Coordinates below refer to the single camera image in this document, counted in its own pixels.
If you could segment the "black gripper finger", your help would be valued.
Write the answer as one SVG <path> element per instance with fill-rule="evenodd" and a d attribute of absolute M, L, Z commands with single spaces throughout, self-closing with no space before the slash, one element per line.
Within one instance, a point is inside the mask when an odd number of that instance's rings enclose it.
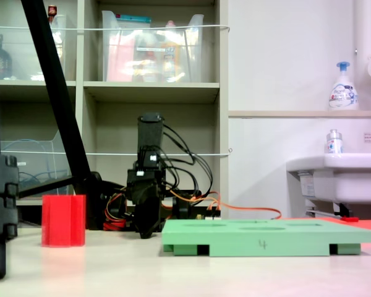
<path fill-rule="evenodd" d="M 159 198 L 151 201 L 149 232 L 153 233 L 161 225 L 161 200 Z"/>
<path fill-rule="evenodd" d="M 135 206 L 135 229 L 142 239 L 150 238 L 149 206 L 139 204 Z"/>

